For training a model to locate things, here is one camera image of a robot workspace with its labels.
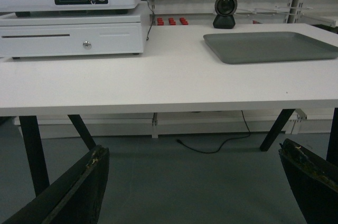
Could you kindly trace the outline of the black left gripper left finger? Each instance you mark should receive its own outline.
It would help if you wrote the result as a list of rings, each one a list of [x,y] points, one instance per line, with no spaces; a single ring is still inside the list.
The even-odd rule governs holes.
[[[97,223],[109,174],[109,149],[97,145],[5,223]]]

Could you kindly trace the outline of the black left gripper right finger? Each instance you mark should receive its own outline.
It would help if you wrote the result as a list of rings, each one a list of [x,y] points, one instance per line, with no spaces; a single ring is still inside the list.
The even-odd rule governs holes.
[[[305,221],[337,223],[337,166],[288,138],[278,153]]]

